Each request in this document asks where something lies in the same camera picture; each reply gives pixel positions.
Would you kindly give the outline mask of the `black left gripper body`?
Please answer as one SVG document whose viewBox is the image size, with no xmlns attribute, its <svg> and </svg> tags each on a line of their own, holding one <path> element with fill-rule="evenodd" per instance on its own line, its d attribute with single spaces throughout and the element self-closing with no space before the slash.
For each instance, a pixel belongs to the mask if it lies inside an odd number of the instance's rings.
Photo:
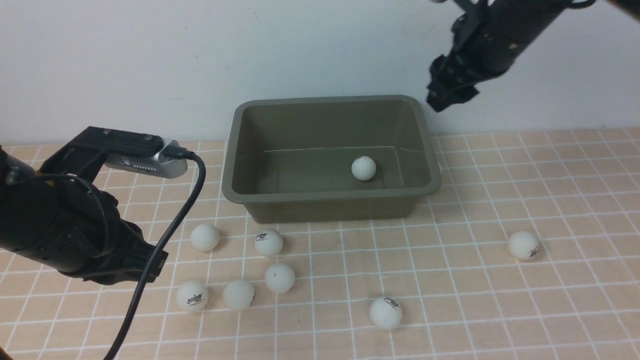
<svg viewBox="0 0 640 360">
<path fill-rule="evenodd" d="M 118 201 L 69 178 L 1 187 L 1 248 L 70 278 L 138 282 L 156 247 L 121 218 Z"/>
</svg>

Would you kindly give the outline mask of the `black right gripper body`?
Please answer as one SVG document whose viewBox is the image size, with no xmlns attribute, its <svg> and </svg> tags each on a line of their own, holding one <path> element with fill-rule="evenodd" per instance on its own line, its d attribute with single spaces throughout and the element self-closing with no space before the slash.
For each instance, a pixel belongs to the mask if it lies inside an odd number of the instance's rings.
<svg viewBox="0 0 640 360">
<path fill-rule="evenodd" d="M 468 103 L 476 85 L 501 77 L 565 10 L 569 0 L 458 0 L 452 46 L 430 64 L 426 103 L 437 113 Z"/>
</svg>

